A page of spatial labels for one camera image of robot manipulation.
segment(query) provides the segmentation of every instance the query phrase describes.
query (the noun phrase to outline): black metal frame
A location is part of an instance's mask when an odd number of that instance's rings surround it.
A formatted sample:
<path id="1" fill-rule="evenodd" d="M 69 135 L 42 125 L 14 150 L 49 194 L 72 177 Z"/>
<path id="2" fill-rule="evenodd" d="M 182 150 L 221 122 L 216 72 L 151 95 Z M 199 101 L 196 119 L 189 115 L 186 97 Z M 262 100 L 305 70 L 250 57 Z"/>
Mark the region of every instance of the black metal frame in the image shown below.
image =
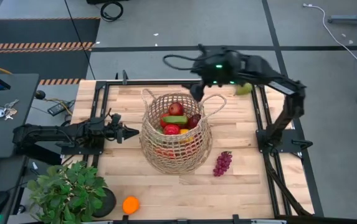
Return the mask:
<path id="1" fill-rule="evenodd" d="M 111 86 L 116 86 L 116 85 L 187 85 L 187 84 L 195 84 L 200 81 L 200 79 L 188 79 L 188 80 L 128 80 L 128 77 L 123 76 L 123 80 L 112 80 L 112 81 L 97 81 L 97 84 L 95 85 L 95 94 L 92 102 L 92 110 L 91 110 L 91 117 L 95 117 L 97 113 L 97 105 L 98 105 L 98 100 L 100 96 L 100 90 L 104 89 L 103 92 L 103 98 L 102 98 L 102 106 L 101 106 L 101 113 L 100 116 L 105 116 L 105 111 L 107 109 L 107 101 L 108 101 L 108 92 L 109 88 Z M 263 86 L 254 86 L 252 90 L 252 101 L 254 105 L 254 111 L 256 115 L 256 121 L 257 121 L 257 128 L 258 131 L 262 130 L 262 118 L 261 118 L 261 113 L 260 113 L 260 108 L 259 104 L 257 101 L 257 94 L 256 94 L 256 89 L 260 89 L 260 94 L 262 97 L 262 102 L 263 102 L 263 109 L 265 111 L 265 118 L 267 121 L 267 124 L 272 123 L 271 116 L 270 116 L 270 111 L 269 111 L 269 106 L 268 106 L 268 101 L 267 101 L 267 95 L 265 94 L 265 89 Z M 299 139 L 304 139 L 303 131 L 300 126 L 299 120 L 293 121 L 295 126 L 296 126 L 296 134 Z M 285 186 L 285 179 L 283 177 L 283 170 L 282 170 L 282 165 L 280 162 L 279 158 L 279 153 L 280 151 L 277 152 L 266 152 L 263 153 L 264 157 L 264 162 L 265 162 L 265 168 L 266 168 L 266 173 L 267 173 L 267 180 L 268 180 L 268 185 L 269 185 L 269 192 L 270 192 L 270 198 L 272 202 L 272 209 L 274 212 L 274 216 L 276 219 L 279 220 L 290 220 L 291 222 L 294 223 L 318 223 L 318 222 L 325 222 L 325 223 L 337 223 L 339 219 L 334 219 L 334 218 L 320 218 L 323 217 L 322 215 L 322 208 L 321 208 L 321 203 L 320 199 L 318 196 L 318 191 L 316 189 L 315 185 L 315 178 L 313 175 L 312 167 L 311 167 L 311 162 L 310 158 L 308 156 L 308 151 L 307 149 L 304 149 L 302 147 L 302 164 L 305 172 L 305 176 L 307 179 L 309 191 L 310 191 L 310 196 L 312 199 L 312 204 L 314 207 L 314 210 L 316 211 L 316 214 L 312 217 L 305 217 L 306 219 L 295 219 L 295 221 L 292 218 L 292 211 L 290 207 L 290 202 L 296 203 L 295 198 L 293 195 L 289 192 L 289 190 Z M 272 164 L 270 161 L 270 155 L 273 156 L 276 170 L 272 168 Z M 92 165 L 94 167 L 98 166 L 98 157 L 99 155 L 94 155 Z M 281 215 L 279 212 L 279 207 L 278 207 L 278 201 L 277 201 L 277 193 L 275 191 L 275 184 L 276 183 L 282 192 L 282 198 L 283 198 L 283 205 L 285 209 L 285 214 Z M 250 220 L 250 219 L 239 219 L 237 215 L 233 216 L 233 219 L 229 220 L 133 220 L 133 221 L 128 221 L 123 220 L 114 220 L 114 223 L 254 223 L 256 220 Z M 347 221 L 348 223 L 357 223 L 357 220 L 344 220 Z"/>

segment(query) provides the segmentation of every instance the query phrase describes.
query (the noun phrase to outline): white cable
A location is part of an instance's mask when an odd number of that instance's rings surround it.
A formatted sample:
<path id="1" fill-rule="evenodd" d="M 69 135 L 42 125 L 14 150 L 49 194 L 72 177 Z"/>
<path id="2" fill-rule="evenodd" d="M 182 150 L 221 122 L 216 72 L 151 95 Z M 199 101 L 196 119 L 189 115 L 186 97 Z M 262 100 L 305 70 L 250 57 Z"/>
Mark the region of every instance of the white cable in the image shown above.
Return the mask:
<path id="1" fill-rule="evenodd" d="M 333 40 L 336 41 L 336 43 L 340 44 L 342 47 L 344 47 L 356 60 L 357 60 L 357 56 L 355 56 L 346 46 L 344 46 L 342 43 L 340 43 L 338 40 L 336 40 L 335 36 L 330 32 L 330 30 L 327 28 L 326 24 L 325 24 L 325 11 L 318 7 L 318 6 L 313 6 L 311 4 L 305 4 L 303 3 L 303 7 L 312 7 L 312 8 L 315 8 L 315 9 L 319 9 L 322 11 L 323 13 L 323 17 L 322 17 L 322 24 L 323 26 L 325 27 L 325 29 L 329 32 L 329 34 L 332 36 Z"/>

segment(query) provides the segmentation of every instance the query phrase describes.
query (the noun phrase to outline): warning tape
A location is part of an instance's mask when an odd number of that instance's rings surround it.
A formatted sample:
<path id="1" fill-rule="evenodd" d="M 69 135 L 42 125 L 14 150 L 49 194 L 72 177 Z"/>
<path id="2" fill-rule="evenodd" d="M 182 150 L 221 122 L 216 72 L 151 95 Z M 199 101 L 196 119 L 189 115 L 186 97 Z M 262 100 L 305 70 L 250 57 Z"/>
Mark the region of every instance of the warning tape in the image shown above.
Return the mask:
<path id="1" fill-rule="evenodd" d="M 76 17 L 76 18 L 73 18 L 73 19 L 101 19 L 99 17 Z M 8 20 L 8 21 L 11 21 L 11 20 L 16 20 L 16 21 L 29 21 L 29 20 L 70 20 L 70 18 L 17 18 L 17 19 L 10 19 L 10 18 L 5 18 L 5 19 L 1 19 L 0 18 L 0 21 L 3 21 L 3 20 Z"/>
<path id="2" fill-rule="evenodd" d="M 0 44 L 0 53 L 18 52 L 58 52 L 71 50 L 91 50 L 94 46 L 92 42 L 53 42 L 53 43 L 5 43 Z"/>
<path id="3" fill-rule="evenodd" d="M 40 85 L 74 85 L 79 84 L 84 78 L 55 78 L 40 80 Z"/>

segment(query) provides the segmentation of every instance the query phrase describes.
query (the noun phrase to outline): black plant pot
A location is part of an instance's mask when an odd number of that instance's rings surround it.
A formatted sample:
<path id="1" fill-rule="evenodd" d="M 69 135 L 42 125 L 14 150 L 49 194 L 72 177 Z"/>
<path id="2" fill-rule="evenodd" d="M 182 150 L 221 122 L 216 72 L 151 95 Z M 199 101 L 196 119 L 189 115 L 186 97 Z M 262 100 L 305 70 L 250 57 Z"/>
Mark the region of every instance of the black plant pot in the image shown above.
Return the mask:
<path id="1" fill-rule="evenodd" d="M 103 189 L 105 191 L 106 197 L 101 198 L 102 208 L 99 208 L 92 214 L 92 216 L 95 218 L 102 218 L 109 215 L 109 213 L 112 212 L 116 206 L 115 194 L 108 188 L 104 187 Z"/>

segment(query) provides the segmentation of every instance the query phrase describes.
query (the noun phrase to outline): wooden table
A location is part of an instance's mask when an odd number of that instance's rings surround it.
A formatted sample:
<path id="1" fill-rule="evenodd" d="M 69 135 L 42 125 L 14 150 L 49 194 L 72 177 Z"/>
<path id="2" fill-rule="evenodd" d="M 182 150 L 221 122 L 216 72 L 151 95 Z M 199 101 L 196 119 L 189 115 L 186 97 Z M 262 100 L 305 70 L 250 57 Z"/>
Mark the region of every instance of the wooden table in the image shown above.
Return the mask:
<path id="1" fill-rule="evenodd" d="M 95 83 L 80 82 L 72 123 L 89 118 Z M 119 113 L 127 126 L 139 130 L 145 111 L 140 95 L 143 88 L 149 88 L 156 96 L 171 92 L 188 93 L 179 85 L 112 86 L 107 109 L 112 108 L 112 113 Z M 275 121 L 282 110 L 283 95 L 270 88 L 266 92 L 272 120 Z M 235 96 L 233 86 L 205 89 L 205 97 L 214 93 L 225 96 L 227 105 L 209 118 L 213 148 L 207 161 L 193 173 L 164 175 L 152 168 L 142 154 L 139 135 L 123 141 L 123 144 L 116 141 L 105 143 L 105 151 L 99 158 L 98 175 L 105 178 L 115 193 L 117 206 L 103 220 L 121 220 L 124 215 L 121 204 L 129 195 L 136 196 L 141 203 L 140 209 L 130 216 L 131 220 L 231 219 L 232 214 L 239 214 L 240 218 L 274 217 L 263 156 L 257 148 L 257 123 L 251 95 Z M 98 115 L 101 102 L 102 97 L 98 102 Z M 205 103 L 206 114 L 220 107 L 221 103 L 219 98 L 208 100 Z M 232 151 L 231 168 L 225 175 L 214 177 L 212 170 L 216 158 L 223 151 Z M 292 154 L 280 156 L 288 189 L 312 213 L 302 162 Z M 283 214 L 281 194 L 278 187 L 276 189 Z"/>

